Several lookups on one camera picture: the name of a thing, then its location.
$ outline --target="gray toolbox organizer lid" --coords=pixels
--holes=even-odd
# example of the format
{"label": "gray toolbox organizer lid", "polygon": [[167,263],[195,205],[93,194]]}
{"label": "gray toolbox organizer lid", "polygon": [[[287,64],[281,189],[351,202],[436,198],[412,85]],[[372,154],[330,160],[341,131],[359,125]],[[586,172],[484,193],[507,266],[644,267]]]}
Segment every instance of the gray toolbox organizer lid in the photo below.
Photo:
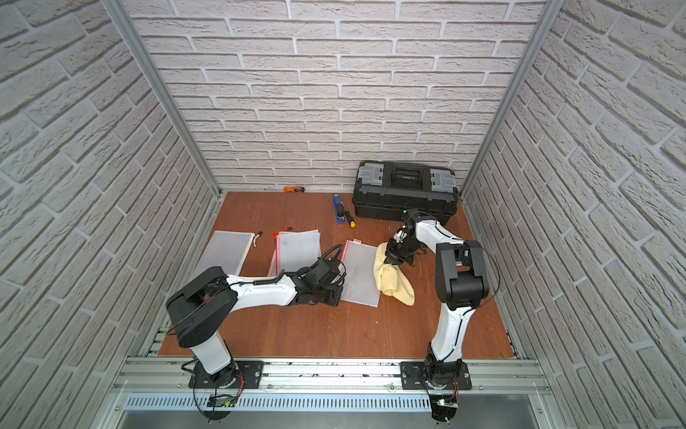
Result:
{"label": "gray toolbox organizer lid", "polygon": [[357,171],[357,178],[362,179],[362,185],[381,186],[383,184],[383,164],[365,163]]}
{"label": "gray toolbox organizer lid", "polygon": [[453,174],[450,170],[432,168],[430,169],[430,172],[432,191],[452,192],[453,188],[458,186],[455,180],[455,174]]}

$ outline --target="wire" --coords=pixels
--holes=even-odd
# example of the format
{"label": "wire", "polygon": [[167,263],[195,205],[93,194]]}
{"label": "wire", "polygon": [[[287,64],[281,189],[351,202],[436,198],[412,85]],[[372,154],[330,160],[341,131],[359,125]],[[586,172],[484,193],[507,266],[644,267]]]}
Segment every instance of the wire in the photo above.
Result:
{"label": "wire", "polygon": [[453,397],[455,398],[455,403],[459,404],[460,403],[460,387],[458,386],[458,382],[453,379],[453,386],[455,386],[455,393],[453,393]]}
{"label": "wire", "polygon": [[495,288],[495,290],[493,291],[493,294],[490,296],[490,298],[489,298],[485,303],[480,304],[480,305],[479,305],[478,307],[476,307],[474,310],[479,309],[479,308],[481,308],[481,307],[484,307],[485,305],[487,305],[488,303],[490,303],[491,301],[493,301],[493,299],[495,298],[495,295],[500,291],[500,281],[502,280],[502,276],[501,276],[501,273],[500,273],[500,265],[498,265],[498,262],[495,260],[495,258],[493,257],[493,255],[491,255],[491,253],[490,253],[489,251],[487,251],[484,247],[481,247],[481,250],[483,250],[483,251],[488,255],[488,257],[490,258],[490,260],[492,261],[492,263],[495,265],[495,271],[496,271],[496,273],[498,274],[498,282],[497,282],[496,288]]}
{"label": "wire", "polygon": [[241,397],[241,394],[243,393],[243,389],[246,386],[246,381],[243,378],[243,373],[241,371],[239,371],[238,375],[241,377],[241,388],[238,389],[238,394],[236,394],[236,399],[234,399],[236,402],[238,402],[238,398]]}
{"label": "wire", "polygon": [[429,394],[429,389],[427,389],[427,382],[424,381],[424,378],[422,378],[422,375],[419,371],[417,371],[417,378],[419,378],[419,381],[422,382],[422,387],[424,388],[424,391],[427,393],[427,397],[429,398],[429,404],[431,404],[431,395]]}
{"label": "wire", "polygon": [[235,283],[231,283],[230,285],[226,286],[225,288],[222,288],[215,292],[213,295],[210,296],[210,299],[207,301],[203,301],[202,304],[200,304],[198,307],[194,308],[192,312],[188,313],[186,317],[182,318],[177,324],[174,326],[170,327],[169,330],[167,331],[167,335],[174,330],[174,333],[176,334],[176,327],[179,326],[181,323],[183,323],[187,318],[190,316],[193,316],[193,313],[197,312],[199,309],[202,308],[203,305],[207,304],[208,302],[212,301],[214,299],[214,296],[216,296],[218,293],[225,291],[226,289],[230,288],[231,286],[235,286],[237,284],[252,284],[253,282],[251,281],[236,281]]}
{"label": "wire", "polygon": [[338,274],[338,276],[339,276],[338,280],[336,280],[332,283],[332,285],[334,285],[334,286],[341,286],[345,282],[345,280],[344,280],[345,275],[348,274],[348,268],[346,268],[345,264],[343,264],[343,261],[339,261],[339,262],[341,263],[341,265],[343,265],[343,273]]}
{"label": "wire", "polygon": [[196,408],[198,409],[198,411],[200,412],[200,414],[202,414],[203,417],[206,417],[206,418],[207,418],[207,421],[209,422],[211,419],[210,419],[209,417],[207,417],[207,415],[205,414],[205,412],[200,408],[200,405],[198,404],[198,398],[196,398],[196,382],[197,382],[197,380],[198,380],[198,374],[196,373],[195,369],[192,369],[192,370],[191,370],[191,369],[186,368],[186,365],[191,364],[191,363],[194,363],[194,362],[197,362],[197,361],[198,361],[198,358],[195,358],[195,359],[193,359],[193,360],[190,360],[190,361],[188,361],[188,362],[182,364],[182,365],[181,365],[181,369],[182,369],[183,371],[186,371],[186,372],[189,372],[189,373],[193,374],[193,376],[195,377],[195,378],[193,379],[193,403],[196,405]]}
{"label": "wire", "polygon": [[[447,235],[446,233],[444,233],[443,231],[438,229],[438,225],[440,225],[440,222],[438,221],[438,218],[436,216],[432,215],[431,213],[427,213],[426,211],[423,211],[423,210],[417,210],[417,211],[415,211],[415,213],[424,213],[426,216],[429,216],[431,219],[435,220],[436,223],[434,224],[434,228],[438,231],[439,234],[443,235],[444,237],[448,237],[452,240],[461,240],[462,239],[462,238],[456,237],[454,235]],[[403,224],[407,224],[406,219],[407,218],[403,219]]]}
{"label": "wire", "polygon": [[[330,248],[329,250],[327,250],[327,251],[324,253],[324,255],[319,256],[319,258],[317,259],[317,262],[319,262],[320,260],[324,259],[326,256],[329,255],[329,253],[333,252],[333,251],[336,250],[336,249],[338,249],[338,252],[335,254],[335,256],[334,256],[333,258],[334,258],[334,259],[338,259],[338,257],[339,257],[339,256],[341,255],[341,253],[343,252],[343,245],[342,245],[342,244],[336,244],[334,247],[332,247],[332,248]],[[317,262],[315,262],[314,264],[310,265],[309,267],[310,267],[310,268],[313,268],[313,267],[317,264]]]}
{"label": "wire", "polygon": [[[434,216],[430,213],[427,213],[426,211],[423,211],[423,210],[417,210],[417,211],[415,211],[415,213],[424,213],[425,215],[429,216],[431,219],[435,220],[436,223],[434,224],[434,228],[436,228],[436,230],[441,235],[448,237],[448,238],[451,238],[451,239],[461,240],[461,238],[459,238],[459,237],[451,237],[450,235],[447,235],[446,233],[444,233],[443,231],[438,229],[439,222],[438,222],[438,219],[436,218],[436,216]],[[405,217],[403,219],[403,224],[407,224],[407,214],[405,215]],[[498,274],[498,282],[497,282],[496,288],[493,291],[493,294],[490,296],[490,298],[485,303],[476,307],[474,310],[481,308],[481,307],[484,307],[486,304],[489,304],[491,301],[493,301],[493,299],[495,299],[495,295],[500,291],[500,285],[501,285],[500,281],[502,279],[502,274],[500,273],[500,265],[498,265],[498,261],[496,261],[495,258],[493,257],[493,255],[491,255],[491,253],[489,251],[487,251],[484,247],[481,247],[481,249],[488,255],[488,257],[490,258],[492,263],[495,265],[495,270],[496,270],[496,273]]]}

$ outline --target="toolbox handle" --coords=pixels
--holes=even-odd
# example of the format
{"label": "toolbox handle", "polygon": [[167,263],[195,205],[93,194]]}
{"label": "toolbox handle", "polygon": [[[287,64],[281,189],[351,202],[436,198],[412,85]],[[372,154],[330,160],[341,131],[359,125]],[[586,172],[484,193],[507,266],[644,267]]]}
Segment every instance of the toolbox handle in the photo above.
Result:
{"label": "toolbox handle", "polygon": [[426,190],[424,188],[429,172],[424,165],[392,163],[389,167],[390,186]]}

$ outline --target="brown wooden surface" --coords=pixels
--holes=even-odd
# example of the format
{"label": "brown wooden surface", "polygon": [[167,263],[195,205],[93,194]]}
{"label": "brown wooden surface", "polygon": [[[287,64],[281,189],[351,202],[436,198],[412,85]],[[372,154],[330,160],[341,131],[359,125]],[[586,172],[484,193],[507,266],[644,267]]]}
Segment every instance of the brown wooden surface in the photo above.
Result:
{"label": "brown wooden surface", "polygon": [[[286,227],[293,231],[319,229],[322,251],[345,240],[360,239],[377,246],[398,230],[401,223],[357,219],[359,228],[338,224],[333,215],[332,194],[278,194],[236,192],[226,196],[213,231],[263,231],[257,247],[251,247],[243,265],[243,276],[265,276],[275,241],[272,233]],[[352,194],[341,194],[346,208],[353,210]],[[450,219],[448,230],[473,239],[462,207]],[[402,271],[412,283],[415,304],[408,307],[381,295],[379,307],[341,301],[325,304],[246,308],[226,318],[219,329],[234,356],[284,356],[328,358],[424,358],[436,333],[440,302],[434,290],[432,252],[418,256]],[[512,349],[495,302],[476,310],[464,340],[465,358],[512,358]],[[190,355],[176,337],[169,335],[160,355]]]}

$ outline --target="black cable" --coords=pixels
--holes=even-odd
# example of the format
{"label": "black cable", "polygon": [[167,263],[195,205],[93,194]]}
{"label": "black cable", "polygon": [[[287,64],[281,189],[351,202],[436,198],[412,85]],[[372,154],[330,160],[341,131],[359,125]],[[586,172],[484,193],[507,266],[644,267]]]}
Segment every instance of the black cable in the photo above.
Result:
{"label": "black cable", "polygon": [[224,290],[230,288],[231,286],[237,285],[237,284],[252,284],[252,282],[251,282],[251,281],[236,281],[235,283],[232,283],[232,284],[230,284],[230,285],[228,285],[228,286],[226,286],[226,287],[224,287],[224,288],[218,290],[217,292],[215,292],[215,294],[213,294],[213,295],[210,296],[210,299],[208,299],[207,301],[203,301],[202,304],[200,304],[198,307],[194,308],[192,312],[188,313],[188,314],[186,315],[186,317],[182,318],[177,324],[175,324],[174,326],[170,327],[169,330],[167,331],[167,335],[169,335],[169,334],[172,332],[172,330],[174,330],[174,333],[176,334],[176,327],[179,326],[181,323],[183,323],[183,321],[185,321],[187,318],[189,318],[190,316],[192,316],[193,313],[195,313],[195,312],[197,312],[199,309],[201,309],[203,305],[207,304],[209,301],[212,301],[212,300],[214,299],[214,296],[215,296],[216,294],[218,294],[218,293],[220,293],[220,292],[222,292],[222,291],[224,291]]}
{"label": "black cable", "polygon": [[495,290],[493,291],[493,295],[491,295],[490,298],[485,303],[479,305],[474,310],[481,308],[481,307],[484,307],[486,304],[493,301],[493,299],[495,298],[495,295],[500,291],[500,281],[502,279],[501,273],[500,273],[500,265],[498,265],[498,261],[496,261],[495,258],[493,257],[493,255],[491,255],[491,253],[489,251],[487,251],[485,248],[481,247],[481,250],[483,250],[488,255],[488,257],[490,258],[492,263],[495,265],[495,271],[498,274],[498,282],[497,282]]}
{"label": "black cable", "polygon": [[419,381],[422,382],[422,387],[424,388],[424,391],[427,393],[427,396],[429,398],[429,406],[431,406],[431,395],[429,394],[429,389],[427,389],[426,381],[422,378],[422,375],[420,372],[417,372],[417,378]]}
{"label": "black cable", "polygon": [[339,262],[341,265],[343,265],[343,273],[338,274],[338,280],[332,283],[334,286],[341,286],[343,283],[345,283],[345,275],[348,274],[348,268],[346,268],[345,264],[343,264],[343,261],[339,260]]}
{"label": "black cable", "polygon": [[[454,235],[447,235],[446,233],[444,233],[443,231],[438,229],[438,225],[440,225],[440,222],[438,221],[438,218],[436,216],[432,215],[431,213],[427,213],[426,211],[423,211],[423,210],[417,210],[417,211],[415,211],[415,213],[424,213],[426,216],[429,216],[431,219],[435,220],[436,223],[434,224],[434,228],[438,231],[439,234],[443,235],[444,237],[448,237],[452,240],[462,240],[462,238],[456,237]],[[403,219],[403,224],[407,224],[406,219]]]}
{"label": "black cable", "polygon": [[198,361],[198,358],[195,358],[195,359],[193,359],[193,360],[190,360],[190,361],[188,361],[188,362],[182,364],[182,365],[181,365],[181,369],[182,369],[183,371],[186,371],[186,372],[189,372],[189,373],[193,374],[193,389],[192,389],[192,390],[193,390],[193,403],[196,405],[196,408],[198,409],[198,412],[200,412],[200,414],[202,414],[202,416],[205,417],[205,418],[207,418],[208,421],[209,421],[209,420],[211,420],[211,419],[210,419],[209,417],[207,417],[207,415],[205,414],[205,412],[200,408],[200,405],[198,404],[198,398],[196,397],[196,383],[197,383],[197,381],[198,381],[198,374],[196,373],[195,369],[192,369],[192,370],[191,370],[191,369],[186,368],[186,365],[192,364],[192,363],[196,363],[197,361]]}
{"label": "black cable", "polygon": [[[451,239],[461,240],[461,238],[459,238],[459,237],[451,237],[450,235],[446,235],[445,233],[443,233],[443,231],[441,231],[440,229],[438,229],[438,224],[439,224],[439,222],[438,222],[438,219],[436,218],[436,216],[434,216],[434,215],[432,215],[432,214],[430,214],[430,213],[427,213],[426,211],[423,211],[423,210],[417,210],[417,211],[415,211],[415,213],[418,213],[418,212],[419,212],[419,213],[424,213],[425,215],[429,216],[431,219],[435,220],[436,223],[434,224],[434,228],[436,228],[436,230],[437,230],[441,235],[443,235],[443,236],[445,236],[445,237],[448,237],[448,238],[451,238]],[[405,217],[405,218],[403,219],[403,224],[407,224],[407,220],[408,220],[408,218]],[[496,261],[495,258],[493,257],[493,255],[491,255],[491,253],[490,253],[489,251],[487,251],[484,247],[481,247],[481,249],[488,255],[488,257],[490,258],[490,260],[492,261],[492,263],[495,265],[495,270],[496,270],[496,273],[498,274],[498,282],[497,282],[497,285],[496,285],[495,290],[493,291],[493,295],[491,295],[490,298],[489,298],[485,303],[483,303],[483,304],[479,305],[478,307],[474,308],[474,310],[476,310],[476,309],[478,309],[478,308],[481,308],[481,307],[484,307],[486,304],[488,304],[488,303],[490,303],[491,301],[493,301],[493,299],[495,298],[495,295],[498,293],[498,291],[500,291],[500,286],[501,286],[500,281],[501,281],[501,278],[502,278],[502,274],[500,273],[500,265],[498,265],[498,261]]]}
{"label": "black cable", "polygon": [[[333,252],[333,251],[336,250],[336,249],[338,249],[338,252],[335,254],[335,256],[334,256],[333,258],[334,258],[334,259],[338,259],[338,257],[339,257],[339,256],[341,255],[341,253],[343,252],[343,245],[342,245],[342,244],[336,244],[334,247],[332,247],[332,248],[330,248],[329,250],[327,250],[327,251],[324,253],[324,255],[321,255],[321,256],[319,256],[319,258],[317,258],[317,262],[319,262],[319,261],[321,261],[322,259],[324,259],[329,253]],[[314,268],[314,266],[317,264],[317,262],[315,262],[314,264],[312,264],[312,265],[310,266],[310,268]]]}

